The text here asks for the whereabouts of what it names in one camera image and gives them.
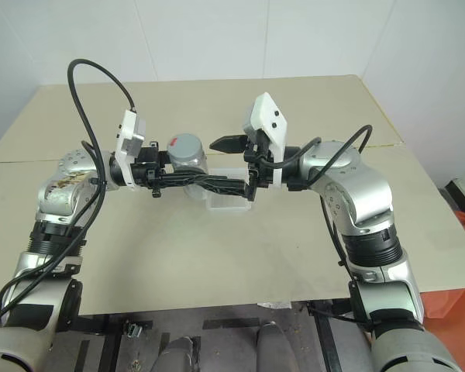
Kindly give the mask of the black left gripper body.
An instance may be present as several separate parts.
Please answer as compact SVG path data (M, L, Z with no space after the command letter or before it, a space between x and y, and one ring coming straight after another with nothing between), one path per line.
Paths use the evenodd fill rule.
M166 150L160 150L157 141L150 141L149 146L140 149L133 163L133 179L136 185L151 190L154 198L161 197L159 181L166 174L165 167L167 164L160 163L160 151Z

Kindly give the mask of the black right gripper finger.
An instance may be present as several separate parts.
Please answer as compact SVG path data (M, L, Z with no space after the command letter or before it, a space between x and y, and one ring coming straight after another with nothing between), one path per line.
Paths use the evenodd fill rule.
M255 190L244 180L226 176L204 176L201 178L201 186L212 193L237 196L249 202L254 201L256 194Z
M209 149L227 154L243 153L248 141L247 135L222 136L213 141L209 145Z

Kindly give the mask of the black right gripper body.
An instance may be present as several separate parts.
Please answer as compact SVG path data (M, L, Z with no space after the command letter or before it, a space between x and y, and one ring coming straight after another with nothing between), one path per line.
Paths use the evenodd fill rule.
M273 169L264 165L272 162L273 157L269 150L270 139L267 134L258 129L253 139L248 139L243 159L248 163L250 186L255 188L268 188L273 183Z

